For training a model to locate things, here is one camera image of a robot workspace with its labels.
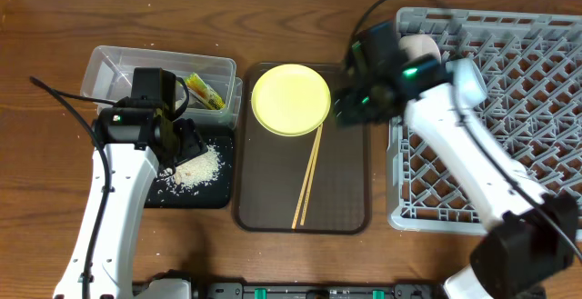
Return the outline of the rice food scraps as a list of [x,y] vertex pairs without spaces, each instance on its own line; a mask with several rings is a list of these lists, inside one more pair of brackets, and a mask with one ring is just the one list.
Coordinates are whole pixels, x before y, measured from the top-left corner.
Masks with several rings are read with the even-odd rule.
[[208,187],[217,182],[220,170],[225,165],[216,145],[209,145],[207,152],[175,168],[166,168],[157,177],[171,194],[177,196],[198,195],[199,187]]

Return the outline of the wooden chopstick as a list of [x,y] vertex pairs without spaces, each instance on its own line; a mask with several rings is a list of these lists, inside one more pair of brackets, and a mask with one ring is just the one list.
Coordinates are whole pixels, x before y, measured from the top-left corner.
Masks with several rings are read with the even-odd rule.
[[297,201],[297,204],[296,204],[296,210],[295,210],[293,222],[292,222],[292,225],[291,225],[291,229],[292,230],[295,230],[296,229],[296,226],[297,226],[297,222],[300,222],[299,217],[301,216],[301,213],[302,213],[302,210],[303,210],[304,201],[305,201],[306,185],[307,185],[307,180],[308,180],[308,172],[309,172],[309,169],[310,169],[310,160],[311,160],[312,154],[314,152],[314,149],[313,148],[314,148],[314,143],[313,143],[312,150],[311,150],[311,154],[309,156],[309,160],[308,160],[308,163],[307,163],[307,168],[306,168],[304,180],[303,180],[303,183],[302,183],[302,186],[301,186],[300,195],[298,197],[298,201]]
[[308,172],[308,180],[307,180],[307,185],[306,185],[306,196],[305,196],[305,201],[304,201],[303,210],[302,210],[301,219],[300,219],[301,226],[303,226],[305,224],[305,221],[306,221],[306,213],[307,213],[307,208],[308,208],[309,201],[310,201],[311,188],[313,185],[314,175],[315,175],[315,171],[316,171],[316,162],[317,162],[317,157],[318,157],[318,153],[319,153],[319,146],[320,146],[320,142],[321,142],[322,133],[323,133],[323,124],[321,124],[317,128],[316,138],[314,141],[314,148],[313,148],[314,152],[313,152],[311,160],[310,160],[310,169]]

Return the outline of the green orange snack wrapper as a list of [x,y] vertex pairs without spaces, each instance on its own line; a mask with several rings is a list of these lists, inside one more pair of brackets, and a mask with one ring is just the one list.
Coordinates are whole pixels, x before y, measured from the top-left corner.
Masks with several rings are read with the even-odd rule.
[[185,83],[189,93],[205,108],[209,110],[222,110],[226,107],[222,97],[198,74],[192,73],[185,79]]

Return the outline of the pink shallow bowl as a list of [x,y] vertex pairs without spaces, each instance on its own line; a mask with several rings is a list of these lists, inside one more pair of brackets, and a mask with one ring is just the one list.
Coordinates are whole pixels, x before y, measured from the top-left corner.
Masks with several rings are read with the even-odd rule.
[[432,55],[441,62],[441,54],[437,43],[428,35],[403,36],[398,46],[404,50],[410,59],[416,59],[423,55]]

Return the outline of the yellow plate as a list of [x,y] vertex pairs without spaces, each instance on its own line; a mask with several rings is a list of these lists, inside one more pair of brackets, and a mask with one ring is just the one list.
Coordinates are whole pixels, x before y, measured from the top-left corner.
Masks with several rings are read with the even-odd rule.
[[277,65],[258,77],[251,93],[254,116],[269,132],[306,135],[324,123],[331,92],[316,70],[299,64]]

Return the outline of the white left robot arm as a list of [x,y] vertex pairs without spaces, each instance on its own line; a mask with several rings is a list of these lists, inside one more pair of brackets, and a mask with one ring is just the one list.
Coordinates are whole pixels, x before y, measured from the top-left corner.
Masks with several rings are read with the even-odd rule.
[[85,124],[95,150],[91,189],[56,298],[133,298],[133,262],[147,195],[159,172],[205,154],[195,123],[182,118],[162,68],[137,67],[130,95]]

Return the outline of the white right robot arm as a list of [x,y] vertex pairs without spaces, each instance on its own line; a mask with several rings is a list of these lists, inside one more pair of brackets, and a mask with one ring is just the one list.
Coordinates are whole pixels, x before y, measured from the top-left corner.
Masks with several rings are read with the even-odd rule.
[[447,297],[516,298],[580,257],[576,199],[548,193],[477,118],[486,87],[472,60],[443,61],[430,38],[398,37],[384,22],[353,32],[344,63],[352,85],[334,95],[336,121],[402,118],[453,175],[486,229],[469,265],[444,282]]

